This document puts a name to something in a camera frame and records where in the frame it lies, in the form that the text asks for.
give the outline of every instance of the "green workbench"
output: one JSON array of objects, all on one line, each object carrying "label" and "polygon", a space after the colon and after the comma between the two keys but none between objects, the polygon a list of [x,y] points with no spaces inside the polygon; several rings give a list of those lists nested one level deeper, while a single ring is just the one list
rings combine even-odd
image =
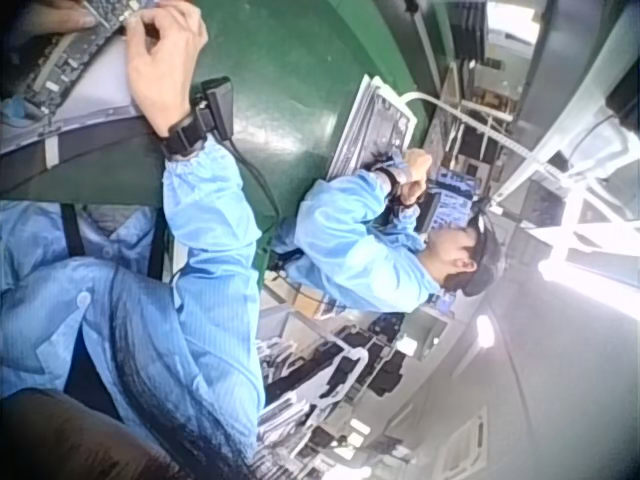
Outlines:
[{"label": "green workbench", "polygon": [[[210,40],[195,82],[231,77],[236,143],[263,172],[283,215],[294,214],[313,182],[325,175],[363,75],[380,75],[399,93],[414,86],[372,1],[196,3]],[[417,108],[414,139],[426,129],[424,110]],[[160,206],[162,170],[154,140],[139,137],[62,164],[12,197]],[[245,172],[243,177],[264,229],[273,220],[269,204],[253,179]]]}]

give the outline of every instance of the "black bag strap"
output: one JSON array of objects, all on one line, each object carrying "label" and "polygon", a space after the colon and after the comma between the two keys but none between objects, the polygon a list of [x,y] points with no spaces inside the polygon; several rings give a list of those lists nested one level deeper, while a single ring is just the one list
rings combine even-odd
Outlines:
[{"label": "black bag strap", "polygon": [[84,256],[84,244],[82,243],[80,228],[78,227],[76,207],[69,203],[61,203],[60,215],[62,216],[62,228],[64,230],[64,238],[67,241],[69,256]]},{"label": "black bag strap", "polygon": [[100,378],[93,360],[91,360],[84,341],[82,326],[78,330],[76,343],[73,347],[69,375],[63,391],[85,407],[122,422],[122,417],[118,413],[113,398]]},{"label": "black bag strap", "polygon": [[156,213],[156,226],[151,240],[151,253],[147,267],[147,276],[155,280],[162,280],[166,232],[167,219],[164,216],[164,210],[159,208]]},{"label": "black bag strap", "polygon": [[0,155],[0,198],[162,206],[164,155],[143,117],[59,133],[54,168],[47,167],[44,144],[40,140]]}]

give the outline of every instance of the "circuit board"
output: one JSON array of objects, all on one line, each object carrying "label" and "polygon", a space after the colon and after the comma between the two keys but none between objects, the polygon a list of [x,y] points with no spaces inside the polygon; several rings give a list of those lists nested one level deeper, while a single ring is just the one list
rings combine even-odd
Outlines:
[{"label": "circuit board", "polygon": [[360,150],[360,168],[372,165],[380,153],[402,151],[409,119],[385,97],[373,97],[371,114]]},{"label": "circuit board", "polygon": [[96,17],[96,26],[53,39],[27,77],[22,94],[43,115],[53,115],[67,98],[98,50],[143,0],[86,0],[83,7]]}]

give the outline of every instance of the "ceiling vent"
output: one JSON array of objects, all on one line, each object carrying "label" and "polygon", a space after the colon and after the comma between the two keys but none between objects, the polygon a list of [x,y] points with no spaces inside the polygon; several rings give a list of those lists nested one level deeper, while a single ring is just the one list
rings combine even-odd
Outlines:
[{"label": "ceiling vent", "polygon": [[434,480],[461,480],[487,464],[487,407],[440,448]]}]

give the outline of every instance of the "hand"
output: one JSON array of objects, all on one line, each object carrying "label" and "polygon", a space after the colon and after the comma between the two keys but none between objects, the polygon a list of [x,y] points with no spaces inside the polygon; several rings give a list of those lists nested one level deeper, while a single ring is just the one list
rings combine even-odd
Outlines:
[{"label": "hand", "polygon": [[427,189],[427,177],[405,183],[400,187],[400,201],[403,205],[413,205]]},{"label": "hand", "polygon": [[14,43],[22,43],[36,35],[67,33],[93,27],[97,19],[82,8],[82,0],[41,0],[23,13],[14,34]]},{"label": "hand", "polygon": [[427,173],[433,163],[431,155],[427,154],[424,150],[412,148],[405,153],[404,161],[407,162],[409,170],[411,171],[411,181],[423,181],[424,188],[426,188]]},{"label": "hand", "polygon": [[[145,25],[160,40],[147,47]],[[189,89],[198,54],[207,43],[200,10],[180,0],[164,0],[127,21],[129,84],[133,98],[160,137],[191,109]]]}]

